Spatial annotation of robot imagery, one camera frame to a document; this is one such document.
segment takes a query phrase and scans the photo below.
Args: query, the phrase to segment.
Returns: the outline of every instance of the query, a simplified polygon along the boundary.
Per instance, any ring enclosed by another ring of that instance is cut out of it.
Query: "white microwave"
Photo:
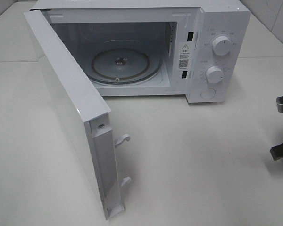
[[[106,219],[124,209],[102,96],[224,101],[250,12],[238,0],[39,0],[25,13],[58,118]]]

